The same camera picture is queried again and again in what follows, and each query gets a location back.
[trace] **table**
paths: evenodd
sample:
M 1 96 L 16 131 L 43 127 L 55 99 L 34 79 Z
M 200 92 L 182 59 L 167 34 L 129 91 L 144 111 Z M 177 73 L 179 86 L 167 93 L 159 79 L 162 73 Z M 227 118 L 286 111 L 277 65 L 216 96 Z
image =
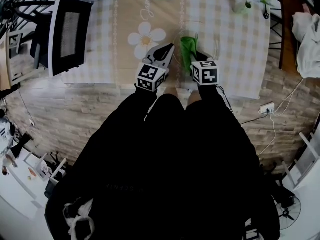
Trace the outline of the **table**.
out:
M 86 63 L 63 73 L 65 83 L 132 86 L 143 55 L 156 44 L 174 43 L 167 85 L 196 88 L 182 69 L 180 37 L 198 34 L 199 49 L 217 55 L 220 85 L 228 96 L 258 99 L 269 50 L 270 19 L 253 5 L 233 12 L 243 0 L 101 0 L 93 5 Z

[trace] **fan blade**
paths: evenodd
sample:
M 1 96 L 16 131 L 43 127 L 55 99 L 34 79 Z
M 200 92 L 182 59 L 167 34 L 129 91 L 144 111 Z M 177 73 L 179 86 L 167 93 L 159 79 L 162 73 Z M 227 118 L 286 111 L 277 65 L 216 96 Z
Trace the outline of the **fan blade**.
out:
M 295 219 L 292 218 L 290 215 L 288 215 L 288 218 L 289 218 L 290 220 L 292 220 L 292 221 L 295 221 Z

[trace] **power strip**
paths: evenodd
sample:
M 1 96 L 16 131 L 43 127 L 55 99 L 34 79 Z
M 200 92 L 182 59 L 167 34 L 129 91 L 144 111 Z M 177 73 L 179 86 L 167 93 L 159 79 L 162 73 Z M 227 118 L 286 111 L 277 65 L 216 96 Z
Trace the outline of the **power strip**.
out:
M 273 102 L 268 103 L 266 105 L 262 105 L 260 107 L 259 113 L 260 114 L 267 114 L 269 110 L 269 113 L 272 114 L 275 111 L 275 104 Z

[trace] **flower vase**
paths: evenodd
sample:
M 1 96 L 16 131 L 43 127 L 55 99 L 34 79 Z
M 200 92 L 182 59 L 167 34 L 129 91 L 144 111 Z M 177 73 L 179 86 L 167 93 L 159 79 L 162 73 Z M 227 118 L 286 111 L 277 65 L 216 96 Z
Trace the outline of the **flower vase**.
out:
M 251 4 L 247 1 L 239 2 L 233 8 L 233 12 L 239 15 L 246 15 L 251 9 Z

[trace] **green cloth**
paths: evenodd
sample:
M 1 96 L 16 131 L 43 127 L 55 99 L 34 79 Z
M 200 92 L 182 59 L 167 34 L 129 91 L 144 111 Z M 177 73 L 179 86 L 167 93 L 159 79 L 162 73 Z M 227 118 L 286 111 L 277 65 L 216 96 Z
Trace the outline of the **green cloth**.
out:
M 190 55 L 193 54 L 197 58 L 197 44 L 198 38 L 193 37 L 182 37 L 180 40 L 181 55 L 183 60 L 184 69 L 187 72 L 191 72 L 191 58 Z

